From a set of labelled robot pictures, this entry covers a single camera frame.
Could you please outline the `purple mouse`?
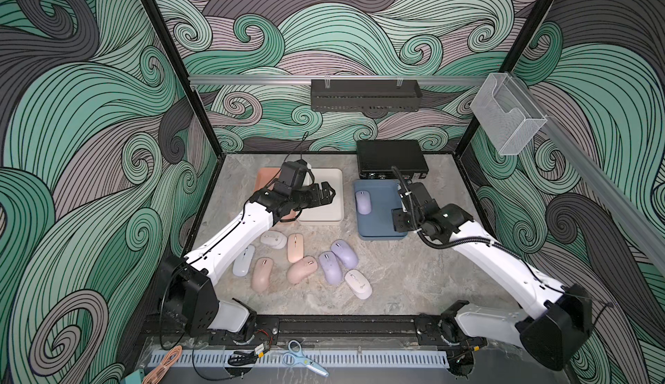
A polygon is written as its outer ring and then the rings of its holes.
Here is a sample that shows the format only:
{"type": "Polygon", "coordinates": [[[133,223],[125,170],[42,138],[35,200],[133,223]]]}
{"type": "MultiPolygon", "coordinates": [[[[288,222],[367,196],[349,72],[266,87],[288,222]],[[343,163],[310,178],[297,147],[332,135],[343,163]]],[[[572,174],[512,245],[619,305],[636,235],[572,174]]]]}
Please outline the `purple mouse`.
{"type": "Polygon", "coordinates": [[[330,250],[346,269],[353,270],[358,266],[358,255],[346,241],[335,240],[330,250]]]}
{"type": "Polygon", "coordinates": [[[319,263],[324,278],[329,285],[339,285],[342,282],[343,274],[338,259],[333,252],[322,252],[319,256],[319,263]]]}
{"type": "Polygon", "coordinates": [[[360,215],[368,215],[372,212],[371,194],[366,190],[355,192],[356,209],[360,215]]]}

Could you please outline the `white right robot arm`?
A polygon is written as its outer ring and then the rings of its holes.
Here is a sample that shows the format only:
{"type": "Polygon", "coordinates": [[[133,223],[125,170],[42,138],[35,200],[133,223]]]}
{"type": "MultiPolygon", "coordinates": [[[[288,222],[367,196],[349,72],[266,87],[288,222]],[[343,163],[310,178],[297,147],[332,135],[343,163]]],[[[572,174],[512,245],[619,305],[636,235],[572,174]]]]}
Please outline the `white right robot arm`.
{"type": "Polygon", "coordinates": [[[403,207],[392,212],[396,230],[414,232],[436,250],[462,254],[519,304],[515,312],[459,304],[450,311],[452,336],[510,343],[543,367],[562,370],[591,337],[589,292],[564,285],[505,249],[463,208],[439,206],[424,184],[401,181],[398,194],[403,207]]]}

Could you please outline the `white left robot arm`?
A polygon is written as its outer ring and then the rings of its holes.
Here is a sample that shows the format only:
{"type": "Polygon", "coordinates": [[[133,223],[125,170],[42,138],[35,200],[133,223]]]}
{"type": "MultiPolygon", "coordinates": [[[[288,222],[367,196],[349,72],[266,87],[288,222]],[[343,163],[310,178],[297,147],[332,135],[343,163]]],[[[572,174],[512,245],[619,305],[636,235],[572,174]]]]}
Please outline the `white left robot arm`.
{"type": "Polygon", "coordinates": [[[210,330],[240,332],[250,309],[235,300],[221,300],[215,286],[235,260],[283,217],[293,211],[331,204],[336,191],[329,182],[300,188],[262,188],[225,228],[184,257],[171,256],[161,266],[166,294],[159,312],[182,325],[186,335],[210,330]]]}

